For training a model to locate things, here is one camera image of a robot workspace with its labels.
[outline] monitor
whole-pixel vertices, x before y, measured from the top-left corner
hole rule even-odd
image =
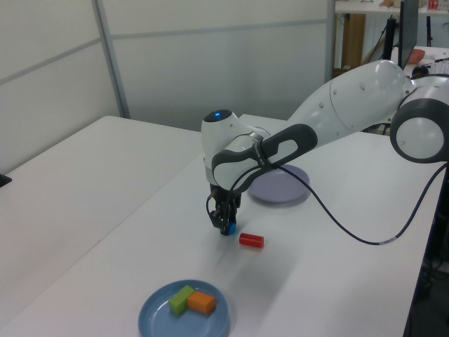
[[[399,15],[398,66],[404,69],[416,45],[419,0],[402,0]]]

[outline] black cable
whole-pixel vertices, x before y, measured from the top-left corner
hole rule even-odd
[[[382,241],[382,242],[371,242],[371,241],[367,241],[364,239],[361,239],[360,237],[357,237],[356,235],[352,234],[350,231],[348,231],[345,227],[343,227],[342,224],[340,224],[338,222],[338,220],[332,215],[332,213],[328,210],[328,208],[324,205],[324,203],[321,201],[321,199],[319,198],[319,196],[315,193],[315,191],[305,182],[303,181],[303,179],[301,179],[300,177],[298,177],[297,175],[295,175],[293,172],[290,172],[288,169],[282,167],[282,166],[275,166],[276,169],[280,169],[288,174],[290,174],[292,177],[296,178],[298,181],[300,181],[315,197],[315,199],[317,200],[317,202],[321,205],[321,207],[323,207],[324,211],[328,214],[328,216],[333,220],[333,222],[340,227],[345,233],[347,233],[350,237],[353,237],[354,239],[356,239],[357,241],[360,241],[364,244],[369,244],[372,246],[381,246],[383,244],[388,244],[390,242],[395,241],[396,239],[398,239],[408,228],[408,226],[411,224],[413,218],[415,217],[415,214],[418,210],[418,208],[421,205],[422,200],[424,199],[424,196],[427,193],[427,190],[429,189],[430,185],[433,183],[433,181],[435,180],[435,178],[437,177],[437,175],[446,167],[448,167],[448,163],[444,163],[444,165],[442,165],[438,170],[436,170],[436,172],[432,175],[432,177],[430,177],[429,182],[426,184],[426,186],[424,187],[420,198],[418,199],[418,202],[416,203],[415,208],[413,209],[412,214],[410,215],[409,219],[407,220],[407,223],[402,227],[401,231],[399,231],[398,234],[396,234],[394,237],[392,237],[391,239],[388,239],[386,241]]]
[[[435,178],[437,177],[437,175],[446,167],[448,167],[449,162],[444,163],[438,170],[435,171],[435,173],[432,175],[432,177],[430,177],[429,181],[427,182],[426,186],[424,187],[420,198],[418,199],[415,208],[413,209],[409,219],[407,220],[406,224],[402,227],[402,229],[399,231],[398,234],[396,234],[394,237],[392,237],[391,239],[382,241],[382,242],[371,242],[371,241],[367,241],[364,239],[361,239],[360,237],[357,237],[356,235],[352,234],[350,231],[348,231],[341,223],[338,222],[338,220],[334,217],[334,215],[328,210],[328,208],[326,207],[326,205],[321,201],[320,197],[315,193],[315,191],[309,186],[309,184],[307,184],[303,179],[301,179],[300,177],[298,177],[296,174],[294,174],[293,172],[290,172],[288,169],[282,167],[282,166],[277,166],[277,165],[272,165],[274,169],[280,169],[284,172],[286,172],[287,174],[291,175],[292,177],[294,177],[295,179],[297,179],[298,181],[300,181],[315,197],[315,199],[317,200],[317,202],[321,205],[321,207],[323,208],[323,210],[328,214],[328,216],[333,220],[333,222],[340,227],[341,230],[343,230],[346,234],[348,234],[350,237],[353,237],[354,239],[356,239],[357,241],[360,241],[364,244],[369,244],[371,246],[381,246],[384,244],[388,244],[390,242],[393,242],[395,240],[397,240],[408,228],[408,226],[411,224],[413,218],[415,217],[415,214],[418,210],[418,208],[420,207],[422,200],[424,199],[427,190],[430,188],[430,185],[433,183],[433,181],[435,180]],[[250,173],[251,171],[254,171],[255,169],[258,169],[259,166],[255,166],[252,167],[250,169],[248,169],[247,171],[245,171],[241,176],[239,176],[237,178],[237,180],[234,182],[234,184],[232,185],[231,189],[229,190],[229,196],[228,196],[228,200],[227,203],[229,204],[231,201],[231,195],[232,195],[232,191],[234,190],[234,188],[236,187],[236,185],[239,183],[239,181],[246,176],[248,173]],[[206,210],[208,212],[208,215],[210,215],[210,211],[209,211],[209,205],[208,202],[209,200],[213,197],[213,194],[211,193],[209,195],[209,197],[206,200]]]
[[[229,194],[227,197],[227,205],[229,205],[229,203],[231,202],[231,196],[232,196],[232,191],[234,191],[234,188],[236,187],[236,185],[239,183],[239,181],[246,176],[248,173],[254,171],[255,169],[258,169],[259,166],[254,166],[252,168],[250,168],[249,170],[245,171],[240,177],[237,178],[237,180],[235,181],[235,183],[231,186],[231,189],[229,190]],[[213,196],[215,195],[215,191],[212,191],[212,193],[208,196],[207,200],[206,200],[206,211],[208,212],[208,216],[210,217],[210,211],[209,211],[209,201],[213,198]]]

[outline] blue plate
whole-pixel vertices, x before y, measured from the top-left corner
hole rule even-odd
[[[215,297],[216,306],[209,315],[187,309],[173,314],[168,300],[184,286]],[[154,292],[139,314],[139,332],[143,337],[225,337],[229,335],[229,309],[223,294],[213,285],[195,279],[176,281]]]

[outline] red object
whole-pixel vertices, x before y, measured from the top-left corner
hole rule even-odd
[[[264,237],[258,235],[241,233],[239,237],[240,244],[256,248],[264,248]]]
[[[419,61],[421,61],[424,58],[424,55],[426,53],[421,49],[413,49],[412,54],[410,55],[410,58],[408,59],[409,65],[417,65]]]

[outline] white wall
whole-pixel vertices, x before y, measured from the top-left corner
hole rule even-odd
[[[0,173],[119,115],[91,0],[2,0],[0,46]]]
[[[330,79],[333,1],[100,1],[130,117],[199,131],[216,109],[287,119]]]

